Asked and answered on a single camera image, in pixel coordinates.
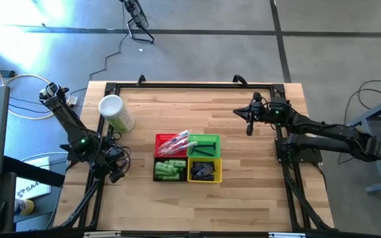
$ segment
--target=concrete floor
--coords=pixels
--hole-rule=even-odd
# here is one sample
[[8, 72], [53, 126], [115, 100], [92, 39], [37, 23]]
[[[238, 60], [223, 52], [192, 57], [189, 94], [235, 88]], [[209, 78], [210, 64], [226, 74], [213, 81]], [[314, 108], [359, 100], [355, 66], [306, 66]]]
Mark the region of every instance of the concrete floor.
[[[117, 51], [124, 36], [27, 33], [21, 31], [24, 28], [1, 26], [45, 23], [53, 27], [121, 29], [121, 4], [117, 0], [103, 4], [97, 0], [12, 2], [0, 0], [0, 69], [41, 75], [72, 91], [87, 86], [89, 74], [104, 67], [105, 56]], [[261, 35], [275, 30], [269, 0], [141, 0], [141, 4], [150, 29], [235, 32], [230, 35], [172, 31], [155, 34], [154, 45], [127, 38], [122, 53], [109, 58], [107, 71], [94, 75], [92, 80], [137, 80], [144, 74], [152, 81], [231, 81], [238, 73], [247, 81], [284, 82], [276, 36]], [[381, 0], [276, 0], [276, 4], [285, 31], [381, 32]], [[258, 35], [244, 31], [257, 31]], [[283, 42], [290, 78], [303, 84], [308, 111], [314, 120], [343, 123], [349, 96], [361, 83], [381, 79], [381, 37], [285, 36]], [[26, 78], [12, 86], [12, 96], [36, 100], [44, 84]], [[369, 87], [381, 90], [381, 83]], [[84, 92], [77, 95], [83, 100]], [[363, 92], [362, 98], [370, 106], [381, 102], [381, 95], [374, 92]], [[364, 111], [354, 99], [348, 119]], [[46, 136], [38, 138], [37, 128], [45, 128]], [[65, 142], [65, 132], [54, 118], [29, 121], [9, 116], [6, 155], [23, 158], [60, 151], [59, 144]], [[365, 186], [379, 182], [375, 165], [351, 161], [337, 166], [336, 153], [323, 156], [336, 228], [381, 234], [381, 192], [367, 195], [364, 191]], [[41, 216], [22, 221], [18, 228], [43, 228], [48, 219], [49, 216]]]

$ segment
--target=white cable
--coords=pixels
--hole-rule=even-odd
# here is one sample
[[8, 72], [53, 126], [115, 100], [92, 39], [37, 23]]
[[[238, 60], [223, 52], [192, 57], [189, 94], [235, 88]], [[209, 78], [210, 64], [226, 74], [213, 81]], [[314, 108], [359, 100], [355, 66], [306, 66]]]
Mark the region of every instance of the white cable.
[[[45, 79], [45, 78], [43, 78], [43, 77], [41, 77], [41, 76], [33, 75], [33, 74], [22, 74], [22, 75], [17, 75], [17, 76], [12, 77], [11, 79], [9, 79], [9, 80], [7, 80], [7, 81], [4, 82], [3, 76], [2, 76], [2, 74], [1, 74], [1, 72], [0, 72], [1, 86], [5, 86], [5, 85], [7, 85], [7, 84], [9, 84], [11, 81], [13, 81], [14, 79], [18, 79], [19, 77], [35, 77], [35, 78], [38, 78], [38, 79], [44, 81], [44, 82], [47, 83], [47, 84], [50, 83], [49, 80], [47, 80], [47, 79]], [[43, 117], [40, 117], [40, 118], [31, 118], [31, 117], [28, 117], [28, 116], [22, 116], [22, 115], [19, 115], [19, 114], [15, 113], [15, 112], [11, 111], [10, 108], [8, 109], [8, 111], [9, 111], [11, 114], [13, 114], [14, 116], [18, 116], [19, 118], [24, 118], [24, 119], [29, 119], [29, 120], [43, 120], [43, 119], [50, 118], [52, 115], [54, 115], [54, 114], [52, 114], [52, 112], [51, 112], [51, 114], [49, 114], [49, 115], [47, 115], [47, 116], [43, 116]]]
[[32, 159], [32, 158], [35, 158], [35, 157], [39, 157], [39, 156], [43, 156], [43, 155], [65, 155], [65, 154], [68, 154], [68, 152], [48, 152], [48, 153], [41, 153], [39, 155], [32, 155], [32, 156], [29, 156], [27, 158], [24, 158], [24, 159], [21, 159], [20, 161], [26, 161], [28, 159]]

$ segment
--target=green battery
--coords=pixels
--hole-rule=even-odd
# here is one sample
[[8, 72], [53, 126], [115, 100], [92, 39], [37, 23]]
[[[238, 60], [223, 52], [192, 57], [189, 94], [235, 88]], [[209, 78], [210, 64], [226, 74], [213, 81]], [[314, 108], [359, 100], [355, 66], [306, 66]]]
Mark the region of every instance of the green battery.
[[169, 161], [166, 161], [166, 163], [176, 168], [186, 168], [186, 161], [169, 160]]
[[172, 173], [166, 173], [164, 171], [155, 171], [155, 175], [167, 175], [167, 176], [173, 176], [174, 174]]
[[162, 180], [179, 180], [180, 174], [176, 174], [174, 176], [162, 176]]
[[155, 164], [155, 170], [156, 171], [163, 171], [163, 172], [166, 172], [169, 174], [175, 174], [175, 173], [177, 173], [177, 171], [179, 171], [178, 168], [174, 168], [174, 166], [167, 165], [167, 164], [162, 163], [162, 162], [157, 162]]

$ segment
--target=wooden table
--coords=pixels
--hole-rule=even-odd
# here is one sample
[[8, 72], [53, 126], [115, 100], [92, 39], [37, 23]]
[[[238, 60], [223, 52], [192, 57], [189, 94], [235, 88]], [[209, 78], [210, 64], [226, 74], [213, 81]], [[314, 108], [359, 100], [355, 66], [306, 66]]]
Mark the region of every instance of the wooden table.
[[[81, 119], [92, 130], [97, 129], [98, 103], [105, 85], [104, 81], [89, 82]], [[301, 84], [284, 85], [292, 106], [307, 115]], [[270, 99], [267, 90], [258, 91]], [[254, 89], [121, 89], [120, 96], [136, 119], [134, 129], [120, 140], [121, 145], [132, 149], [132, 165], [126, 177], [116, 184], [105, 180], [98, 229], [290, 231], [282, 167], [276, 162], [273, 142], [276, 132], [268, 124], [256, 123], [253, 136], [246, 136], [245, 121], [232, 112], [247, 106], [253, 92]], [[221, 184], [152, 181], [155, 135], [185, 129], [220, 134]], [[300, 167], [306, 198], [324, 222], [333, 227], [323, 177], [311, 164]], [[78, 205], [88, 169], [86, 163], [77, 164], [66, 174], [55, 225], [66, 220]], [[296, 208], [302, 223], [297, 202]]]

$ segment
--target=green bin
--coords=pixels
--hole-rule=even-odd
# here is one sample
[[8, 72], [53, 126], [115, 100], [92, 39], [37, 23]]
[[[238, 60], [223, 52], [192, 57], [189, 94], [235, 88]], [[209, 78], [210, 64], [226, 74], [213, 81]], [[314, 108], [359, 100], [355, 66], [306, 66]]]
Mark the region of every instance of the green bin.
[[220, 158], [220, 136], [213, 134], [190, 134], [188, 142], [198, 142], [197, 146], [188, 148], [188, 157]]

